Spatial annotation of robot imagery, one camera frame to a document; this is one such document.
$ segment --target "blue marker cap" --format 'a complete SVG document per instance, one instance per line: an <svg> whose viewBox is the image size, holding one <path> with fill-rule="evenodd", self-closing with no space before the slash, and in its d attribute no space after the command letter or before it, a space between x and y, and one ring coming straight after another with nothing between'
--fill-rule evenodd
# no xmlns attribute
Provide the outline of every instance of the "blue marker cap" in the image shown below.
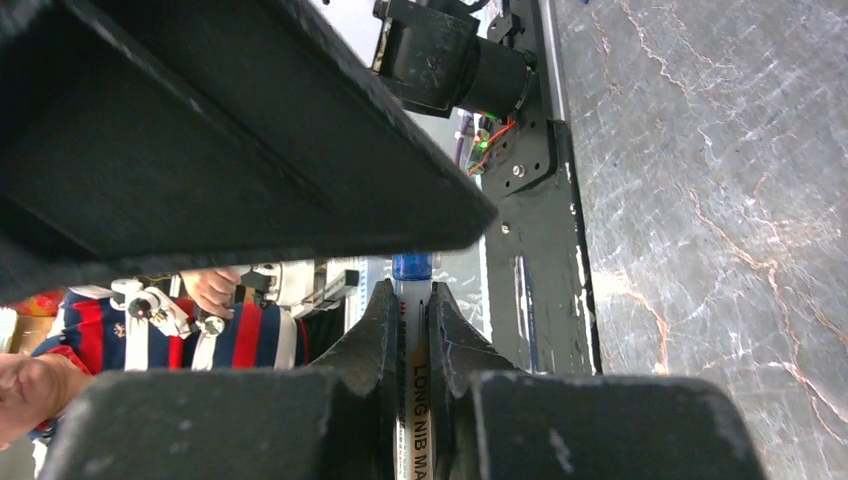
<svg viewBox="0 0 848 480"><path fill-rule="evenodd" d="M395 280L430 280L433 278L433 257L427 254L395 255L392 257L392 277Z"/></svg>

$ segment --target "robotic arm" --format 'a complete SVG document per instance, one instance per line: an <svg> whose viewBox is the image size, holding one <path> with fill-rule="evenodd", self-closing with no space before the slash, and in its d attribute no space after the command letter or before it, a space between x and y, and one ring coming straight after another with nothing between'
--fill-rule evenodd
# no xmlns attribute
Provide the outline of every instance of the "robotic arm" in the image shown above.
<svg viewBox="0 0 848 480"><path fill-rule="evenodd" d="M359 284L359 272L344 270L327 281L326 264L316 269L312 261L277 262L233 267L241 274L242 285L254 290L254 301L261 308L277 305L295 318L317 310L339 307ZM192 320L173 300L178 295L178 276L171 277L169 293L144 278L112 282L112 307L137 320L153 324L167 336L185 338L195 332L217 336L226 328L224 319L200 312Z"/></svg>

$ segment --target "black metal frame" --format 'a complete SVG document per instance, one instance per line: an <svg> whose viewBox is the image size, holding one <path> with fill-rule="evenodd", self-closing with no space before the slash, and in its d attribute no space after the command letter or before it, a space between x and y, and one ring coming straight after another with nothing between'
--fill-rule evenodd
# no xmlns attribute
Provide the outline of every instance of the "black metal frame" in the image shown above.
<svg viewBox="0 0 848 480"><path fill-rule="evenodd" d="M512 0L490 38L533 59L532 88L487 165L483 191L499 210L486 231L492 342L522 369L595 374L602 370L588 257L568 126L551 119L548 68L536 0ZM517 264L523 264L523 275ZM530 297L519 326L517 290Z"/></svg>

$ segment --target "person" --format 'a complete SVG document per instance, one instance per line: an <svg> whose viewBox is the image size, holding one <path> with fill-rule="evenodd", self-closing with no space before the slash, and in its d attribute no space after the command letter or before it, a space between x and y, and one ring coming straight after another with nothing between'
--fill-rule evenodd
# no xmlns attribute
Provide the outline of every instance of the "person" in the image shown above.
<svg viewBox="0 0 848 480"><path fill-rule="evenodd" d="M32 356L0 354L0 450L20 437L45 444L56 435L70 404L109 370L148 368L277 368L307 365L344 330L344 310L292 319L277 306L228 306L238 274L229 269L182 272L191 297L175 299L189 316L195 305L227 319L217 337L194 333L166 337L156 327L137 325L114 309L110 290L70 288L59 316L64 328Z"/></svg>

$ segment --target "gray marble countertop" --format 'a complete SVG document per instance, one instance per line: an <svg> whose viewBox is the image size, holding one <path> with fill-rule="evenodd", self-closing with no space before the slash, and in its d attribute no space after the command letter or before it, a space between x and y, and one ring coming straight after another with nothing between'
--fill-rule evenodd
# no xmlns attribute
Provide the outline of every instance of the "gray marble countertop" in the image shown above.
<svg viewBox="0 0 848 480"><path fill-rule="evenodd" d="M848 478L848 3L557 2L606 373L692 375Z"/></svg>

